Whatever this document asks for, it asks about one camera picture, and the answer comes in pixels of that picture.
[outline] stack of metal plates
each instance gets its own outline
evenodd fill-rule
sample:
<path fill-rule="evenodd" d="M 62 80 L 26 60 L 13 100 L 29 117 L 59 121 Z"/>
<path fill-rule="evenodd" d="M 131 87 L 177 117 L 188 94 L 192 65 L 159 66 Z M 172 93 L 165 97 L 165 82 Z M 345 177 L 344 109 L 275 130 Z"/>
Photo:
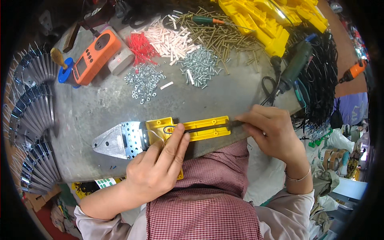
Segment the stack of metal plates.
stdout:
<path fill-rule="evenodd" d="M 4 131 L 17 148 L 10 164 L 20 180 L 17 187 L 35 194 L 45 194 L 61 179 L 46 139 L 47 130 L 55 124 L 50 82 L 58 73 L 50 50 L 46 45 L 29 45 L 28 51 L 18 53 L 21 60 L 14 58 L 3 109 Z"/>
<path fill-rule="evenodd" d="M 61 180 L 53 153 L 46 139 L 33 146 L 18 148 L 12 156 L 11 171 L 20 176 L 20 189 L 25 192 L 45 195 Z"/>

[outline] blue spool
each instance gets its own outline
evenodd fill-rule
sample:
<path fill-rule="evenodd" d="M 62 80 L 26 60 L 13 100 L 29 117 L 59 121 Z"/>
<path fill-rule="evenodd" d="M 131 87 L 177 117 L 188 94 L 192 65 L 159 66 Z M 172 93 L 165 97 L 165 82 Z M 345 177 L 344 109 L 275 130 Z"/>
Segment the blue spool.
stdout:
<path fill-rule="evenodd" d="M 59 83 L 66 83 L 72 85 L 73 88 L 79 88 L 81 85 L 76 82 L 73 76 L 73 59 L 67 58 L 64 63 L 68 65 L 68 68 L 66 70 L 64 70 L 63 67 L 60 68 L 58 76 Z"/>

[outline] woman's left hand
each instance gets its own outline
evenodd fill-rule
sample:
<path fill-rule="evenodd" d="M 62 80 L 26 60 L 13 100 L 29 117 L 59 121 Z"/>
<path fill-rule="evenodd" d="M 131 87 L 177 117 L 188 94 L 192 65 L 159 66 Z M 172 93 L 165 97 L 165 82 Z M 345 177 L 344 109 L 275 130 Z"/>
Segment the woman's left hand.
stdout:
<path fill-rule="evenodd" d="M 190 140 L 189 133 L 184 134 L 184 130 L 183 124 L 177 124 L 162 151 L 163 142 L 157 141 L 128 164 L 124 184 L 139 205 L 160 197 L 175 186 Z"/>

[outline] finger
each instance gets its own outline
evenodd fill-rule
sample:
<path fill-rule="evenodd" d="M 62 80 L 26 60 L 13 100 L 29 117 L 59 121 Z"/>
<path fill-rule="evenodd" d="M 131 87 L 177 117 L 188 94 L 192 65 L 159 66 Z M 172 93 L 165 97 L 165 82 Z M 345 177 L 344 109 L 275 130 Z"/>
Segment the finger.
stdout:
<path fill-rule="evenodd" d="M 189 133 L 185 133 L 181 138 L 179 147 L 177 148 L 175 158 L 173 159 L 168 169 L 168 176 L 170 176 L 172 179 L 177 179 L 177 176 L 180 173 L 180 169 L 181 169 L 181 166 L 183 165 L 184 156 L 185 156 L 185 152 L 187 151 L 189 141 L 190 141 L 190 135 Z"/>
<path fill-rule="evenodd" d="M 158 140 L 154 144 L 152 144 L 148 148 L 148 150 L 145 154 L 145 158 L 143 158 L 140 163 L 141 164 L 147 164 L 148 166 L 153 166 L 159 157 L 160 150 L 161 150 L 162 146 L 163 146 L 163 141 L 161 141 L 161 140 Z"/>
<path fill-rule="evenodd" d="M 129 164 L 139 164 L 144 158 L 145 154 L 146 154 L 146 151 L 143 151 L 137 154 L 135 158 L 131 158 L 131 161 L 129 162 Z"/>
<path fill-rule="evenodd" d="M 279 115 L 279 109 L 277 107 L 264 107 L 258 104 L 252 107 L 251 112 L 261 114 L 269 119 Z"/>
<path fill-rule="evenodd" d="M 263 131 L 255 126 L 250 125 L 249 123 L 244 124 L 243 128 L 249 133 L 249 135 L 253 137 L 257 145 L 259 145 L 259 148 L 262 149 L 263 146 L 266 144 L 266 139 L 265 135 L 263 134 Z"/>
<path fill-rule="evenodd" d="M 235 119 L 250 123 L 251 125 L 263 130 L 264 132 L 267 132 L 268 128 L 270 127 L 270 119 L 255 112 L 243 113 L 242 115 L 235 117 Z"/>
<path fill-rule="evenodd" d="M 185 127 L 182 123 L 176 125 L 172 135 L 168 139 L 167 144 L 165 145 L 163 151 L 160 153 L 159 159 L 157 160 L 156 166 L 158 168 L 162 168 L 163 170 L 168 171 L 168 168 L 176 155 L 180 140 L 184 135 L 184 130 Z"/>

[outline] yellow plastic handle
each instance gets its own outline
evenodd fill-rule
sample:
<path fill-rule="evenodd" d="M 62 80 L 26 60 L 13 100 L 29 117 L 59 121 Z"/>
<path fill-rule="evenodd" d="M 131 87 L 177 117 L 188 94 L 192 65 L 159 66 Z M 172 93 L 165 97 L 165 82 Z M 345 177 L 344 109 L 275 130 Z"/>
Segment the yellow plastic handle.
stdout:
<path fill-rule="evenodd" d="M 68 65 L 64 63 L 63 54 L 57 48 L 51 49 L 51 58 L 58 65 L 62 66 L 64 70 L 68 68 Z"/>

